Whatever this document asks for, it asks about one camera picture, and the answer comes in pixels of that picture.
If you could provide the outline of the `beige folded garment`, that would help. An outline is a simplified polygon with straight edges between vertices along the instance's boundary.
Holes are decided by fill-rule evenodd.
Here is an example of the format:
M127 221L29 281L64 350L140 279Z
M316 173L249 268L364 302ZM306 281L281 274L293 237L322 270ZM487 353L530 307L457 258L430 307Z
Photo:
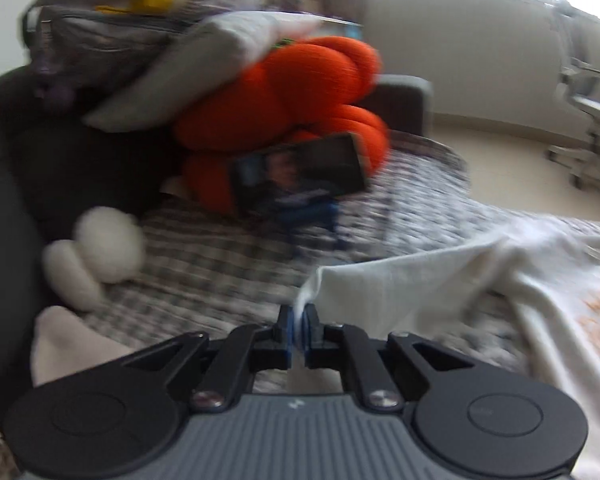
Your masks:
M35 320L30 355L35 387L123 358L132 349L96 333L64 307L43 310Z

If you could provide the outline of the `white fluffy plush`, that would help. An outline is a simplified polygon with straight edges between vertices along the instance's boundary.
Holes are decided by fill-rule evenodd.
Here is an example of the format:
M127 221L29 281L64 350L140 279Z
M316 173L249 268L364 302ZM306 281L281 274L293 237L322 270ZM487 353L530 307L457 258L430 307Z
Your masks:
M146 240L135 217L111 207L79 216L68 240L42 253L47 283L70 308L92 312L106 306L106 287L135 278L146 257Z

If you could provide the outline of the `silver grey backpack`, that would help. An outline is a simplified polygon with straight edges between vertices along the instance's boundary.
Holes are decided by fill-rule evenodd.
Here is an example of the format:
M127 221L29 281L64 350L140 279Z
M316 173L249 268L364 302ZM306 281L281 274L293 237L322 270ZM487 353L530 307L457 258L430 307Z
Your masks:
M50 107L98 100L126 86L175 39L233 11L290 11L294 0L176 0L163 15L107 14L129 0L33 0L21 18L33 91Z

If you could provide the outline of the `grey white pillow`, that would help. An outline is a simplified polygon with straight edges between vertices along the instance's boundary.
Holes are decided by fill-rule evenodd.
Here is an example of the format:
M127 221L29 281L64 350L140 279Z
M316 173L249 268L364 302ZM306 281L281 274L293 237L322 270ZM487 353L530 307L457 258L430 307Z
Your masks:
M153 127L263 60L279 41L302 39L321 27L315 14L238 11L206 18L117 92L84 124L107 132Z

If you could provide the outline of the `dark grey sofa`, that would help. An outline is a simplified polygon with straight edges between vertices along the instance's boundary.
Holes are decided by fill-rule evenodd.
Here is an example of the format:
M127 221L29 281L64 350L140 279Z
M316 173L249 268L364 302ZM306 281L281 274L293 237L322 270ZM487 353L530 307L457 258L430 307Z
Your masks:
M187 156L170 125L103 132L46 108L27 68L0 76L0 412L31 387L34 320L59 301L44 280L43 248L93 207L137 218L159 208Z

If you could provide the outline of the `smartphone showing video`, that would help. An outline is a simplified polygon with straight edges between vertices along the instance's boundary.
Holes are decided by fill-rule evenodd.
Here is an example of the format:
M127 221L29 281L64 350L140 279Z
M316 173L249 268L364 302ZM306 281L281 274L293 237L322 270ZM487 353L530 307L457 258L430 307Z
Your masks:
M277 208L361 192L366 184L366 160L350 132L278 146L230 166L238 214L272 214Z

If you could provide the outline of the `orange knot plush cushion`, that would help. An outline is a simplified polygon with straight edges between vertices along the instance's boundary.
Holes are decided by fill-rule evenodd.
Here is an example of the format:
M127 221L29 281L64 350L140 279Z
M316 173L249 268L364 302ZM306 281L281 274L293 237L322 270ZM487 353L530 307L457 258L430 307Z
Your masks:
M192 153L184 188L201 208L234 214L235 158L342 132L358 137L366 174L377 174L388 156L389 128L358 104L375 89L380 70L379 53L357 39L318 37L274 48L178 114L175 135Z

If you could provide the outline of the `white t-shirt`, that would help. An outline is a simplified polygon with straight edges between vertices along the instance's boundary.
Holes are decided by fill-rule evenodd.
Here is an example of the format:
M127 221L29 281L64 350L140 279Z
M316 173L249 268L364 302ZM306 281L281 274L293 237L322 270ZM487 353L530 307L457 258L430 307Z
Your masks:
M320 266L294 300L324 322L373 338L432 339L460 330L487 294L501 295L528 341L536 376L583 408L588 440L574 466L600 479L600 234L520 219L457 247L341 266Z

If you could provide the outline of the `blue phone stand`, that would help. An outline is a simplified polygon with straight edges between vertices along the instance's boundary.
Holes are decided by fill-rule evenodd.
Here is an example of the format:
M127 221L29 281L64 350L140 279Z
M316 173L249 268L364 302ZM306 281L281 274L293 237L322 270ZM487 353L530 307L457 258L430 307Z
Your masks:
M346 244L338 233L339 205L336 200L326 198L303 206L279 208L273 216L273 222L282 229L285 240L291 247L291 253L298 252L297 231L302 226L321 226L332 234L335 249Z

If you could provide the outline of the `white office chair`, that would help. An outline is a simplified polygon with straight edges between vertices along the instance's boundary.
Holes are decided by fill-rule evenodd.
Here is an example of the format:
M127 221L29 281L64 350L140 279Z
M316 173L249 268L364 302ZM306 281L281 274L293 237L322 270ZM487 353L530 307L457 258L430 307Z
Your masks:
M589 184L600 190L600 101L594 99L600 69L591 64L580 24L581 12L568 1L558 0L550 6L550 16L560 56L557 99L588 116L590 125L586 130L586 148L552 145L545 151L545 157L570 169L569 180L574 188L582 190Z

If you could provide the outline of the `yellow bottle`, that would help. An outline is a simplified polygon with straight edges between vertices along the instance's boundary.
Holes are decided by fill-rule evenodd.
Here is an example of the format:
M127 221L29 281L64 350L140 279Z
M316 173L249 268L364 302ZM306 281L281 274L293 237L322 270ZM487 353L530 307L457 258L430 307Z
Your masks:
M129 0L126 6L95 6L107 14L163 15L173 10L176 0Z

